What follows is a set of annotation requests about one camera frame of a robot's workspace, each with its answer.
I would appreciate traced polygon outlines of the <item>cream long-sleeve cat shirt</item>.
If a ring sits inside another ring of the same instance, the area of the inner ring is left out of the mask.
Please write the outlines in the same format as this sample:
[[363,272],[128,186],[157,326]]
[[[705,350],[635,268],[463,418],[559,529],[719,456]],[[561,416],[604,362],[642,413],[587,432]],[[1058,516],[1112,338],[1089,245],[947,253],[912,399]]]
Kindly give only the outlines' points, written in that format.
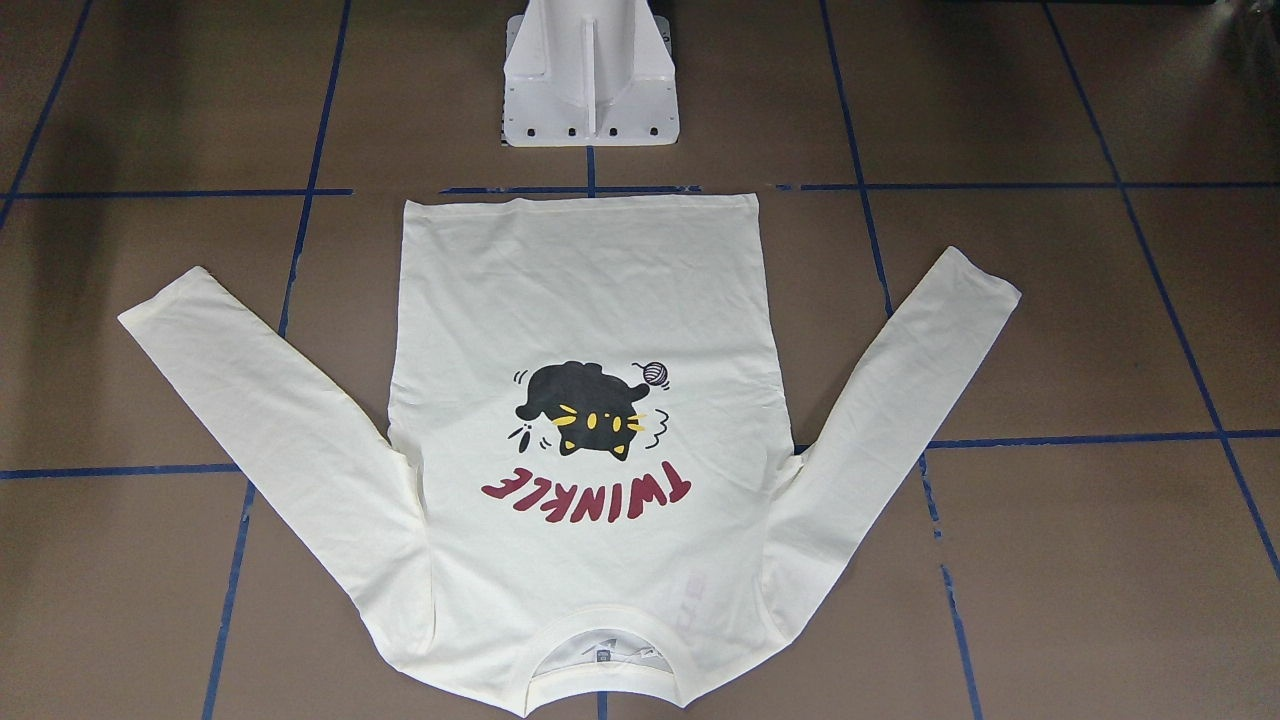
[[201,266],[119,320],[389,665],[525,717],[790,646],[1019,300],[946,249],[803,452],[753,195],[407,202],[387,432]]

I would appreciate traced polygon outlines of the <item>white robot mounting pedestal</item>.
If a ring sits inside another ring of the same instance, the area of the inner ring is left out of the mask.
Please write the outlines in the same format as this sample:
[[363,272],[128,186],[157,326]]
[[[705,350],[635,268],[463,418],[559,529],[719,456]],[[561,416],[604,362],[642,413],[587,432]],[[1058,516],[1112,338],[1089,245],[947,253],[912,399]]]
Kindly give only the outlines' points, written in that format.
[[530,1],[506,26],[502,138],[517,149],[676,143],[669,24],[648,1]]

